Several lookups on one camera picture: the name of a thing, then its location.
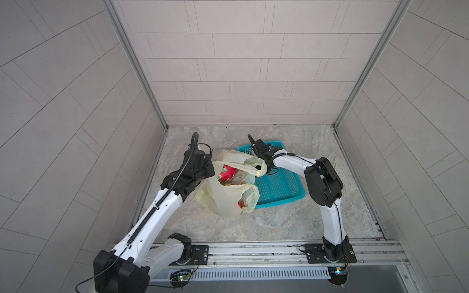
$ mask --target white plastic bag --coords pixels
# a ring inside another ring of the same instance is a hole
[[[217,175],[221,173],[223,165],[242,170],[242,175],[233,183],[245,182],[241,185],[222,185]],[[259,200],[260,194],[254,185],[255,176],[260,177],[267,172],[265,161],[253,155],[237,150],[222,150],[213,162],[215,176],[205,179],[196,193],[196,201],[211,212],[223,217],[235,217],[242,213],[251,212]],[[240,208],[238,202],[244,201]]]

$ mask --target wire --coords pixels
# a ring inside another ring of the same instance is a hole
[[[91,279],[96,278],[97,276],[101,275],[102,273],[104,273],[105,271],[107,271],[108,269],[110,269],[110,268],[115,264],[115,262],[124,254],[124,251],[126,251],[126,249],[127,249],[127,247],[124,248],[124,250],[121,252],[121,254],[113,261],[113,263],[112,263],[110,266],[108,266],[107,268],[105,268],[104,271],[100,272],[100,273],[97,274],[97,275],[94,275],[94,276],[91,277],[91,278],[86,279],[86,280],[83,281],[83,282],[78,283],[78,284],[75,286],[75,291],[76,291],[76,293],[80,293],[80,291],[78,291],[78,286],[79,286],[79,285],[81,285],[81,284],[83,284],[83,283],[85,283],[85,282],[88,282],[88,281],[91,280]]]

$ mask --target floor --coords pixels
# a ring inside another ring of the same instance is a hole
[[[241,126],[170,128],[151,187],[144,203],[145,211],[160,189],[163,178],[179,169],[183,153],[193,132],[199,142],[213,148],[213,156],[222,149],[235,150],[255,139],[281,140],[290,152],[308,158],[328,158],[344,183],[342,216],[350,238],[379,236],[377,226],[360,194],[330,126]],[[306,195],[293,203],[254,210],[234,218],[212,214],[189,195],[168,220],[156,242],[164,242],[174,232],[189,236],[193,242],[235,240],[315,240],[323,236],[319,206]]]

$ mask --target blue basket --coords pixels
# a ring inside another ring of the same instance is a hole
[[[280,140],[265,141],[265,144],[268,143],[283,149],[285,148]],[[240,146],[238,151],[252,154],[250,144]],[[279,168],[279,171],[273,175],[256,177],[254,184],[259,188],[261,195],[257,202],[256,209],[270,208],[284,203],[291,203],[295,200],[302,199],[305,195],[303,185],[298,175],[284,168]]]

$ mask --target metal frame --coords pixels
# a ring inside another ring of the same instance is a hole
[[[132,47],[132,44],[130,43],[129,38],[127,37],[127,34],[125,33],[124,27],[121,23],[121,20],[119,19],[119,16],[117,15],[117,12],[115,10],[112,0],[101,0],[101,2],[103,4],[103,8],[106,11],[107,16],[109,17],[109,20],[111,21],[114,31],[116,32],[116,35],[119,38],[119,41],[121,42],[122,47],[124,48],[124,52],[129,58],[132,68],[135,70],[135,74],[137,75],[137,79],[140,82],[145,92],[145,95],[150,100],[150,104],[153,107],[153,109],[156,111],[156,114],[158,115],[161,121],[161,124],[163,124],[165,129],[167,129],[168,124],[166,123],[165,117],[163,116],[161,109],[158,107],[158,103],[156,102],[155,95],[153,94],[151,87],[148,84],[148,81],[146,80],[145,74],[142,70],[142,67],[140,66],[140,63]]]
[[[387,43],[393,36],[397,26],[399,25],[402,18],[404,17],[404,14],[407,12],[407,7],[410,5],[411,2],[412,0],[400,0],[400,2],[398,3],[383,33],[379,37],[379,40],[376,43],[376,46],[373,49],[373,52],[371,52],[370,57],[366,61],[365,67],[360,73],[360,76],[358,77],[347,100],[345,101],[345,104],[342,107],[342,110],[340,111],[339,115],[337,116],[337,119],[333,123],[333,126],[335,128],[338,128],[340,124],[342,123],[342,121],[344,120],[345,114],[347,114],[347,111],[350,109],[356,97],[358,96],[358,93],[362,89],[363,85],[365,84],[366,79],[368,78],[371,71],[375,67],[376,62],[378,61],[379,57],[383,53],[384,49],[386,48]]]

